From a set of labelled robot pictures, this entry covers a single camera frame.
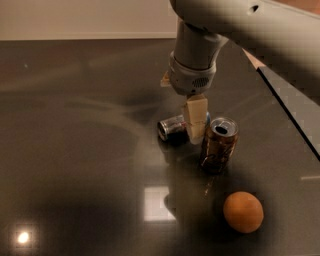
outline metal can top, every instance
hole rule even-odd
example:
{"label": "metal can top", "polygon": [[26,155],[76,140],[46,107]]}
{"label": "metal can top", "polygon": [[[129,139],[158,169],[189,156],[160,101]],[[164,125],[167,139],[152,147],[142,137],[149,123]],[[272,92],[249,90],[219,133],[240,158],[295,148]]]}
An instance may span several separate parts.
{"label": "metal can top", "polygon": [[210,130],[213,136],[224,138],[235,137],[238,134],[238,125],[235,121],[228,117],[217,117],[212,120]]}

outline white wall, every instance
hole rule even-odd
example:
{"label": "white wall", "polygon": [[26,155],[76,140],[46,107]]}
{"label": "white wall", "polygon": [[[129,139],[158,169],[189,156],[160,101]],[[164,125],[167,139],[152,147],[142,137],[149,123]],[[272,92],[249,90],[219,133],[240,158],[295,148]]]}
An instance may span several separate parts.
{"label": "white wall", "polygon": [[0,40],[175,35],[168,0],[0,0]]}

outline aluminum can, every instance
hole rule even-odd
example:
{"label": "aluminum can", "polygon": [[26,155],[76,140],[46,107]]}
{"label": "aluminum can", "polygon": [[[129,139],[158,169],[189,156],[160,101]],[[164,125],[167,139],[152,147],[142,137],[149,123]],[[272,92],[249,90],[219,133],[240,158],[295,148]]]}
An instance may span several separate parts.
{"label": "aluminum can", "polygon": [[218,117],[206,128],[200,154],[200,166],[219,174],[226,167],[238,140],[238,125],[227,117]]}
{"label": "aluminum can", "polygon": [[[206,124],[209,125],[211,121],[210,113],[207,112]],[[174,116],[162,121],[157,124],[158,134],[161,140],[168,141],[172,140],[178,135],[183,133],[187,136],[187,123],[184,121],[183,115]]]}

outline gray robot arm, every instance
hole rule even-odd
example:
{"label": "gray robot arm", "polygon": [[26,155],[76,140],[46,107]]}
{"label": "gray robot arm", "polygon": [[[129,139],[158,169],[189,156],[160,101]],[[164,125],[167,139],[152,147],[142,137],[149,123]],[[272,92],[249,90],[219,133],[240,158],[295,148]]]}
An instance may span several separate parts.
{"label": "gray robot arm", "polygon": [[200,94],[234,41],[320,105],[320,17],[269,0],[171,0],[181,21],[170,56],[177,93]]}

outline can label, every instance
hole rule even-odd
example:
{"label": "can label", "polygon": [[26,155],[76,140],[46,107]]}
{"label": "can label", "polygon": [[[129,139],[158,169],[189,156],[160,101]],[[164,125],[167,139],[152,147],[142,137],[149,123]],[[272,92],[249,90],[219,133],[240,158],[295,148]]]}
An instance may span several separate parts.
{"label": "can label", "polygon": [[238,126],[230,118],[218,117],[207,127],[202,142],[200,165],[219,174],[226,167],[238,140]]}

